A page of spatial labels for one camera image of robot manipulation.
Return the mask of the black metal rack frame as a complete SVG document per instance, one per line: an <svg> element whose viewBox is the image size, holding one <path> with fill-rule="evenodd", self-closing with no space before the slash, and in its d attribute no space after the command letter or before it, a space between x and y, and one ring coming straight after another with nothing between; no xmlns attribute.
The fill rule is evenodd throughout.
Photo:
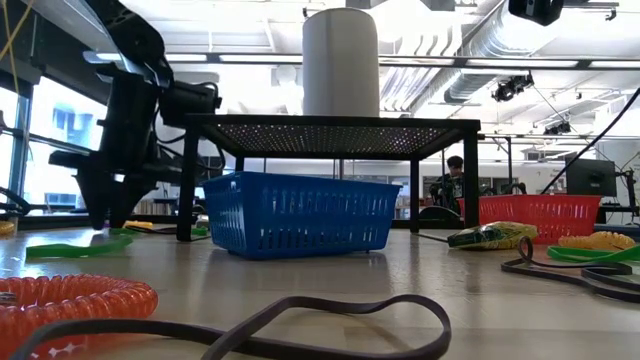
<svg viewBox="0 0 640 360"><path fill-rule="evenodd" d="M503 146L502 143L499 142L499 139L503 139L506 143L506 146ZM502 150L507 155L507 169L508 169L508 182L507 186L509 187L508 193L511 192L511 188L514 186L514 177L513 177L513 158L512 158L512 138L509 136L498 136L496 138L490 137L498 147L498 149ZM491 185L484 186L479 184L479 195L480 196L495 196L498 195L499 192L492 187Z"/></svg>

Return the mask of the long ceiling light bar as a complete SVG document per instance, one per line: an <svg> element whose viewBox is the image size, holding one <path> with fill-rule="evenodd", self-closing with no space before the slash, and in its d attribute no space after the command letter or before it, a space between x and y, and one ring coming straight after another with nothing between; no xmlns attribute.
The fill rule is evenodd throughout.
<svg viewBox="0 0 640 360"><path fill-rule="evenodd" d="M302 65L293 53L170 53L170 64ZM499 70L640 71L640 58L464 57L380 55L381 67Z"/></svg>

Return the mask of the black aluminium table frame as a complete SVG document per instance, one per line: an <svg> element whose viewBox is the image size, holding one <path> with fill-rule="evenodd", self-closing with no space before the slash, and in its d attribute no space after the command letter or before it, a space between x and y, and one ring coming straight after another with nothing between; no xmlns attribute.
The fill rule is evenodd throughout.
<svg viewBox="0 0 640 360"><path fill-rule="evenodd" d="M77 228L91 227L91 222L87 214L48 214L48 215L28 215L18 217L14 214L0 213L0 220L17 220L17 228L21 231L25 230L50 230L57 228ZM177 216L169 215L134 215L133 221L151 222L154 225L176 225L178 223ZM435 230L458 230L463 228L461 221L442 222L431 220L420 220L420 229ZM633 238L636 242L640 242L640 226L606 226L596 224L595 231L610 231L625 234Z"/></svg>

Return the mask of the green yellow snack packet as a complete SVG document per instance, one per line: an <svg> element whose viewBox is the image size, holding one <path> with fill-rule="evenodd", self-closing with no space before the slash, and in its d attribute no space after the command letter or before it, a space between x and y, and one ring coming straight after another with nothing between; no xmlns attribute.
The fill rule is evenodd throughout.
<svg viewBox="0 0 640 360"><path fill-rule="evenodd" d="M535 238L535 225L498 221L461 230L447 237L450 248L465 250L508 250L518 246L522 237Z"/></svg>

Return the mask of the black ceiling spotlight cluster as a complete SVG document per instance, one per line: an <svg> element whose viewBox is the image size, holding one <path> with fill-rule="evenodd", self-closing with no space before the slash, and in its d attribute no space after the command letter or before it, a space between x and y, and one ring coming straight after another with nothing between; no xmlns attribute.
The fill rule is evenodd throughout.
<svg viewBox="0 0 640 360"><path fill-rule="evenodd" d="M533 85L534 79L531 73L512 76L507 80L500 81L497 88L492 92L491 97L496 102L507 102Z"/></svg>

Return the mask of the orange spiral coil band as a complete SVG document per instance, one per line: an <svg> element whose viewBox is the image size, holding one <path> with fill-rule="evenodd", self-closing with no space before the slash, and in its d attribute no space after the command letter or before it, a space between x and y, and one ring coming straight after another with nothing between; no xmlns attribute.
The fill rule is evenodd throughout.
<svg viewBox="0 0 640 360"><path fill-rule="evenodd" d="M41 326L63 320L146 319L158 305L146 283L102 275L0 278L0 293L15 296L0 305L0 360Z"/></svg>

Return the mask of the black rubber band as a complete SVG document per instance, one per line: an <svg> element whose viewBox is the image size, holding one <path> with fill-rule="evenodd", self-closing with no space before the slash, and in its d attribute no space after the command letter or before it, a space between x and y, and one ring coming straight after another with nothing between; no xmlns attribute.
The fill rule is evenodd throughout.
<svg viewBox="0 0 640 360"><path fill-rule="evenodd" d="M442 324L441 334L422 347L394 354L343 351L255 336L256 332L291 308L359 315L375 313L396 303L412 303L432 312ZM27 360L40 344L58 338L120 333L160 335L204 344L207 350L201 360L221 360L229 352L239 352L270 360L438 360L446 354L452 339L448 314L437 302L424 296L404 294L373 303L339 302L315 297L291 296L268 305L226 332L195 325L138 319L60 321L37 329L15 350L10 360Z"/></svg>
<svg viewBox="0 0 640 360"><path fill-rule="evenodd" d="M640 283L623 279L633 274L633 269L622 263L582 263L558 265L538 262L534 259L532 240L523 236L516 247L520 257L501 264L506 273L576 285L590 293L627 303L640 304Z"/></svg>

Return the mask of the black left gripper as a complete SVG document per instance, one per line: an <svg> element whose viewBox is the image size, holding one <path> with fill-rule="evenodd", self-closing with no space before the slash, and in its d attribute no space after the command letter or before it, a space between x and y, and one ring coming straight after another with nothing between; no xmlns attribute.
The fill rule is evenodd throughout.
<svg viewBox="0 0 640 360"><path fill-rule="evenodd" d="M97 74L111 84L106 116L97 124L103 128L99 148L86 155L55 151L51 165L77 171L76 181L93 229L102 229L110 207L110 226L121 228L135 206L155 181L178 179L178 169L157 159L152 139L160 88L143 76L115 67L100 67ZM111 196L111 179L115 182Z"/></svg>

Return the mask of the black office chair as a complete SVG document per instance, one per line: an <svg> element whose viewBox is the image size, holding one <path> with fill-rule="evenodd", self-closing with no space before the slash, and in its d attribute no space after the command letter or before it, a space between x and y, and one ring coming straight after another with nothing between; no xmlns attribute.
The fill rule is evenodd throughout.
<svg viewBox="0 0 640 360"><path fill-rule="evenodd" d="M418 219L424 229L461 229L464 225L458 213L441 206L425 207Z"/></svg>

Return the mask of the large dark-framed window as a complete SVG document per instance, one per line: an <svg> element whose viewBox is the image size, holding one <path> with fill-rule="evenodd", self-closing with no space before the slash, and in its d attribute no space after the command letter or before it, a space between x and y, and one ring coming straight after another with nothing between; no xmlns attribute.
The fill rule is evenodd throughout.
<svg viewBox="0 0 640 360"><path fill-rule="evenodd" d="M56 146L39 138L96 150L103 128L97 121L107 108L80 93L43 77L24 97L10 85L0 85L0 112L10 129L25 130L23 138L0 135L0 187L21 194L35 205L82 208L84 199L73 169L51 165Z"/></svg>

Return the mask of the wooden boxes row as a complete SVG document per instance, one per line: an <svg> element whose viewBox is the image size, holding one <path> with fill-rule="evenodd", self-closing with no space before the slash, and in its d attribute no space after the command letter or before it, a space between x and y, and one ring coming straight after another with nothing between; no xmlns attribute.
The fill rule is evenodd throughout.
<svg viewBox="0 0 640 360"><path fill-rule="evenodd" d="M134 207L135 215L170 215L175 214L175 199L142 199Z"/></svg>

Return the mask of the blue plastic basket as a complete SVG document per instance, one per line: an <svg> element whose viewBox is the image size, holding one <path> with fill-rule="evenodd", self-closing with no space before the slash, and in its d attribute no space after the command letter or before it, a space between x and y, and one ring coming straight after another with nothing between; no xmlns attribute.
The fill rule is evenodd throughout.
<svg viewBox="0 0 640 360"><path fill-rule="evenodd" d="M262 260L384 248L400 187L237 172L203 189L213 243Z"/></svg>

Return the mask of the black perforated metal riser stand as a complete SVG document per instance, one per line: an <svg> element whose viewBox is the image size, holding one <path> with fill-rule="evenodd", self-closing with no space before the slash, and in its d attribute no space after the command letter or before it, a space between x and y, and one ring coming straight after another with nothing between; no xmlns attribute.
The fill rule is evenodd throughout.
<svg viewBox="0 0 640 360"><path fill-rule="evenodd" d="M248 158L385 160L410 163L412 233L420 230L418 175L421 160L462 142L467 168L467 226L479 223L478 120L378 118L353 116L187 114L180 180L177 240L191 242L194 172L199 140L204 138L235 158L243 171Z"/></svg>

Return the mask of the white translucent cylinder container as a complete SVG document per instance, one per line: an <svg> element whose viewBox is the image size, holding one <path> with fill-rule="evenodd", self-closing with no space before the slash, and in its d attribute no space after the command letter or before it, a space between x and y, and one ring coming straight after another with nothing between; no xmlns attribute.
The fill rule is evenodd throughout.
<svg viewBox="0 0 640 360"><path fill-rule="evenodd" d="M303 24L303 113L377 117L380 114L375 21L355 8L320 11Z"/></svg>

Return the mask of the person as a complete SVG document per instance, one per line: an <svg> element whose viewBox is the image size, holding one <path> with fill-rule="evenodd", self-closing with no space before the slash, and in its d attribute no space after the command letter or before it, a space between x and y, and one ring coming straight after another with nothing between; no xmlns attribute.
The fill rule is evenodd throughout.
<svg viewBox="0 0 640 360"><path fill-rule="evenodd" d="M464 160L460 156L452 156L446 165L449 172L429 187L429 193L435 205L460 213L459 199L464 197Z"/></svg>

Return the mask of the red plastic basket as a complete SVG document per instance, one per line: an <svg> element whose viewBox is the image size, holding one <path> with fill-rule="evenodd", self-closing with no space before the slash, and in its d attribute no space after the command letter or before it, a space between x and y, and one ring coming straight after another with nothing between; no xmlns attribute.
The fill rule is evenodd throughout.
<svg viewBox="0 0 640 360"><path fill-rule="evenodd" d="M479 198L481 225L508 221L534 225L538 244L556 244L563 236L587 236L594 230L600 196L497 195Z"/></svg>

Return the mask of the black computer monitor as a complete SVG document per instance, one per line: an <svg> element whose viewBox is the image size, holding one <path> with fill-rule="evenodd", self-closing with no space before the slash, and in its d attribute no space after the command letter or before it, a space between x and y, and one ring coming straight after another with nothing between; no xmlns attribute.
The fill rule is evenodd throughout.
<svg viewBox="0 0 640 360"><path fill-rule="evenodd" d="M566 170L569 195L616 197L616 168L612 161L577 159Z"/></svg>

